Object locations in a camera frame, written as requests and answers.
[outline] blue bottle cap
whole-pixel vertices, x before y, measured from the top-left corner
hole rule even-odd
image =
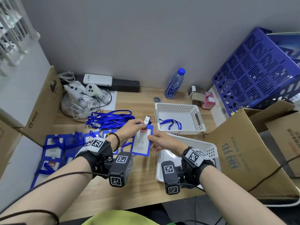
[[[184,75],[185,74],[185,69],[184,68],[179,68],[178,69],[178,71],[177,71],[177,73],[179,74],[179,75]]]

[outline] pink box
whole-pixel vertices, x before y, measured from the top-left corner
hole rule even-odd
[[[214,95],[210,92],[205,92],[205,102],[201,102],[203,109],[210,110],[216,105]]]

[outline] gray wall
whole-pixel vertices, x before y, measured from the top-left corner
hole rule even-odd
[[[255,26],[300,30],[300,0],[22,0],[61,71],[204,88]]]

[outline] water bottle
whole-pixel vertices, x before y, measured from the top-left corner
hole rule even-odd
[[[184,79],[185,69],[179,68],[176,73],[170,79],[169,85],[165,90],[165,97],[168,99],[173,99],[175,97],[176,92],[181,86]]]

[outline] uhoo id card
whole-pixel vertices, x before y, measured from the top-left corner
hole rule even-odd
[[[132,139],[131,154],[149,156],[151,141],[147,136],[153,134],[153,125],[147,125],[146,128],[138,131]]]

